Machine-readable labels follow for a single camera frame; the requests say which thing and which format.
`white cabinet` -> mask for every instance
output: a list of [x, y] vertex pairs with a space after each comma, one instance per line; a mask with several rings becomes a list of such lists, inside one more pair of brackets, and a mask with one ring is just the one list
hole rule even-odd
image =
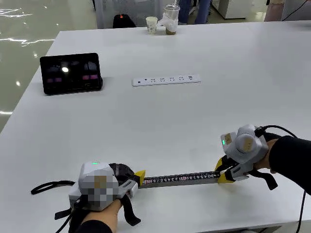
[[251, 11], [250, 0], [213, 0], [213, 6], [224, 18], [246, 18]]

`person's leg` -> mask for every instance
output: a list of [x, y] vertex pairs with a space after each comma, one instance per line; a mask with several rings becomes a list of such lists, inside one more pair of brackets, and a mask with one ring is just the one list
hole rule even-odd
[[178, 15], [178, 21], [181, 23], [188, 23], [189, 12], [190, 12], [191, 0], [180, 0], [179, 6], [180, 11]]
[[270, 1], [267, 8], [265, 22], [269, 21], [281, 21], [283, 14], [284, 3], [281, 0]]
[[209, 13], [210, 0], [199, 1], [198, 16], [195, 19], [195, 24], [206, 24]]

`shiny floor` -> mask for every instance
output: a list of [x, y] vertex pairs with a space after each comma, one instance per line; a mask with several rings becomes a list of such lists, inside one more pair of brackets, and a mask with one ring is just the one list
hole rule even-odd
[[[265, 9], [253, 7], [247, 19], [225, 20], [212, 9], [208, 23], [263, 21], [264, 16]], [[58, 32], [96, 28], [91, 0], [0, 0], [0, 132]]]

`cup lid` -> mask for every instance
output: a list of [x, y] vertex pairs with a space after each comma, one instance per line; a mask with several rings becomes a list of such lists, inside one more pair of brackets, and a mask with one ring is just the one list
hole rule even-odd
[[164, 10], [166, 10], [166, 11], [179, 11], [180, 6], [178, 6], [176, 4], [168, 4], [164, 7]]

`ruler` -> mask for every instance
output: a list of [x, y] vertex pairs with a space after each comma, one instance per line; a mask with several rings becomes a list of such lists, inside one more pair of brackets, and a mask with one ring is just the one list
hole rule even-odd
[[139, 188], [156, 188], [180, 185], [194, 185], [205, 183], [217, 183], [220, 177], [219, 171], [206, 171], [170, 176], [145, 177], [143, 185]]

